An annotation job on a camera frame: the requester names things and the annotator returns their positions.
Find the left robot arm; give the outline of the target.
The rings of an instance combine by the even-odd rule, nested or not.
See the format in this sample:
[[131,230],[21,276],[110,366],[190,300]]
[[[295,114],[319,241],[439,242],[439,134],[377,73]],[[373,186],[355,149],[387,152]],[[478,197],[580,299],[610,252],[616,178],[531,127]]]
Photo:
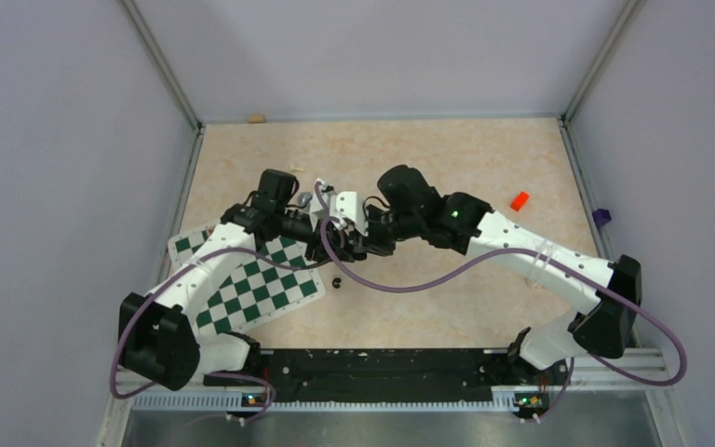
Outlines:
[[118,340],[109,373],[112,394],[116,370],[124,367],[149,385],[179,390],[197,374],[227,373],[240,385],[261,373],[259,345],[229,331],[203,337],[197,317],[221,285],[245,263],[260,260],[297,272],[307,265],[283,264],[261,254],[277,237],[310,242],[316,236],[310,218],[291,211],[300,183],[287,172],[265,170],[246,202],[230,207],[194,255],[172,276],[145,294],[131,293],[119,308]]

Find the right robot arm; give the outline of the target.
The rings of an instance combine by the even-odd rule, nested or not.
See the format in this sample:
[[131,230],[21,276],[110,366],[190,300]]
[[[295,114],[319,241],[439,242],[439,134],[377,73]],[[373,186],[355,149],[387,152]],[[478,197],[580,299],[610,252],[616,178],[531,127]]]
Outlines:
[[624,355],[636,315],[609,294],[641,303],[641,264],[635,258],[609,261],[567,249],[470,194],[440,195],[407,165],[388,170],[377,187],[388,209],[370,209],[368,248],[384,252],[419,237],[467,258],[486,254],[570,304],[570,311],[548,324],[523,330],[509,347],[508,369],[516,381],[532,384],[554,363],[584,353],[607,359]]

